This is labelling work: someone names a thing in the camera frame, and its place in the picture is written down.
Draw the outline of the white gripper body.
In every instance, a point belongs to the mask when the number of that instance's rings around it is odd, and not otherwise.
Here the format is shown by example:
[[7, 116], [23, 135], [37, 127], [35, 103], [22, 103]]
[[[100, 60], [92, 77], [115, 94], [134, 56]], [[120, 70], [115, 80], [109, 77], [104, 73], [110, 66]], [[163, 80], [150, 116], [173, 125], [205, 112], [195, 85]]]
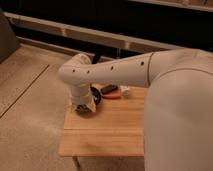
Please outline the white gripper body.
[[96, 104], [91, 94], [83, 96], [70, 95], [70, 104], [72, 109], [77, 113], [96, 112]]

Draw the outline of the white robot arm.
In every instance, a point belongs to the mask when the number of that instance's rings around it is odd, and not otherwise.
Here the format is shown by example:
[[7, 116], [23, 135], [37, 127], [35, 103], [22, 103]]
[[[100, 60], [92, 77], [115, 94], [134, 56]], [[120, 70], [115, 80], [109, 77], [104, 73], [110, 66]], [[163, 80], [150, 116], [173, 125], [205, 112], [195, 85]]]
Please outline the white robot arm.
[[146, 171], [213, 171], [213, 53], [150, 52], [93, 64], [77, 54], [58, 70], [71, 103], [88, 107], [92, 83], [144, 87]]

